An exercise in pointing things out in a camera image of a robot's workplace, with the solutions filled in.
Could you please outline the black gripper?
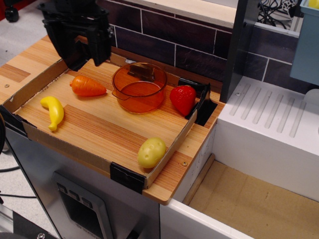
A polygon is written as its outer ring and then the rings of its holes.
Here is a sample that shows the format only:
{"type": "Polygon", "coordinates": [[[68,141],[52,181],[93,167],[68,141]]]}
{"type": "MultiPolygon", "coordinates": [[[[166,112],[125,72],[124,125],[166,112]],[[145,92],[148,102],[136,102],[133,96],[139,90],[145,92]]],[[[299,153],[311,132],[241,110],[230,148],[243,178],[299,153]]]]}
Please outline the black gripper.
{"type": "Polygon", "coordinates": [[[50,0],[40,3],[44,26],[67,67],[80,70],[91,58],[100,66],[111,55],[109,11],[95,0],[50,0]],[[88,44],[77,39],[86,36],[88,44]]]}

